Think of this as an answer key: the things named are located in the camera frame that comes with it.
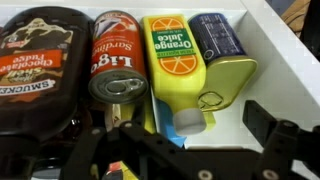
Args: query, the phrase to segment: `blue can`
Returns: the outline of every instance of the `blue can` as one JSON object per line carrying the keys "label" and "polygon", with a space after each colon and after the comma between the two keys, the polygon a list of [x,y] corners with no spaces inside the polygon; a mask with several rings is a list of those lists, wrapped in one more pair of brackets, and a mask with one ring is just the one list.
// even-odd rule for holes
{"label": "blue can", "polygon": [[246,55],[223,14],[196,15],[189,20],[189,26],[206,64],[219,57]]}

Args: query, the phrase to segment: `red label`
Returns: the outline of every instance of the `red label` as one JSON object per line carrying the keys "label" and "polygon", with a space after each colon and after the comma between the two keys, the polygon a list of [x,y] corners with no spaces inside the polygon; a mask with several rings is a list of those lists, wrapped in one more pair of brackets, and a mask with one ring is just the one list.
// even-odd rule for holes
{"label": "red label", "polygon": [[62,50],[42,50],[0,57],[0,75],[12,70],[36,67],[57,68],[61,66]]}
{"label": "red label", "polygon": [[116,68],[145,75],[139,24],[125,13],[110,12],[95,23],[91,77]]}

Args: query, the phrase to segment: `smucker's label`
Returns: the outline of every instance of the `smucker's label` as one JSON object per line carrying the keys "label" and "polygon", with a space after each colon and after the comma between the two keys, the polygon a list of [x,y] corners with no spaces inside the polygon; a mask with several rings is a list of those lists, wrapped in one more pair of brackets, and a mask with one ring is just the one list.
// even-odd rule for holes
{"label": "smucker's label", "polygon": [[57,91],[73,31],[35,18],[1,40],[0,105]]}

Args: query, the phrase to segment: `brown squeeze bottle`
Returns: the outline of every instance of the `brown squeeze bottle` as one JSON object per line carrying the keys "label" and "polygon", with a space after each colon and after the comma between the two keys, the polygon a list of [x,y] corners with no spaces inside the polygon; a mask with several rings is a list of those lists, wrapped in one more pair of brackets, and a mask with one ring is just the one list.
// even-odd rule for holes
{"label": "brown squeeze bottle", "polygon": [[8,152],[30,155],[39,150],[38,142],[70,123],[79,99],[82,70],[90,60],[92,25],[91,18],[77,10],[37,7],[19,13],[3,27],[0,179],[30,174],[22,168],[10,167],[15,173],[3,169]]}

